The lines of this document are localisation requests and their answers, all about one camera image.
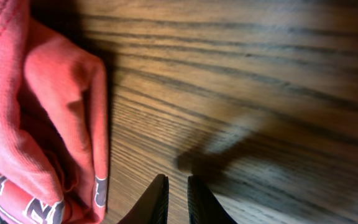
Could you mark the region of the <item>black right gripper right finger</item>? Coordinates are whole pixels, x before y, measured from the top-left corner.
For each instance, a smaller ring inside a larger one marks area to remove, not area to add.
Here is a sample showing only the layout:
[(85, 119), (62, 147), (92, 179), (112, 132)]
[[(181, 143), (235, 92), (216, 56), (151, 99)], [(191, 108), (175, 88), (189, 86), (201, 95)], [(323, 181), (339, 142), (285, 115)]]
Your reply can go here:
[(187, 195), (190, 224), (237, 224), (198, 176), (189, 176)]

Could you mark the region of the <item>red t-shirt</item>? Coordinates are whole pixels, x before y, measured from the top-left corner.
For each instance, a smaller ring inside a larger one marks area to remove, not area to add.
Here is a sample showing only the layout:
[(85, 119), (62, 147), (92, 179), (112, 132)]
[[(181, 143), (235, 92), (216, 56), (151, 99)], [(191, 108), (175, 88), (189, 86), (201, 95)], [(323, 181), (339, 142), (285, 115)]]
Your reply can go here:
[(102, 61), (0, 1), (0, 217), (100, 223), (106, 212), (108, 104)]

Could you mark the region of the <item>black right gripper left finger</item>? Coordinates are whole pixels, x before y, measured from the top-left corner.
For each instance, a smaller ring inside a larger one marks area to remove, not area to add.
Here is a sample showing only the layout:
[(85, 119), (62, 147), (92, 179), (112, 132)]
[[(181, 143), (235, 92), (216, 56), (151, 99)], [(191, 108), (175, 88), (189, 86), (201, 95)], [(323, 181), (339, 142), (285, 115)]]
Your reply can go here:
[(168, 177), (158, 174), (118, 224), (167, 224)]

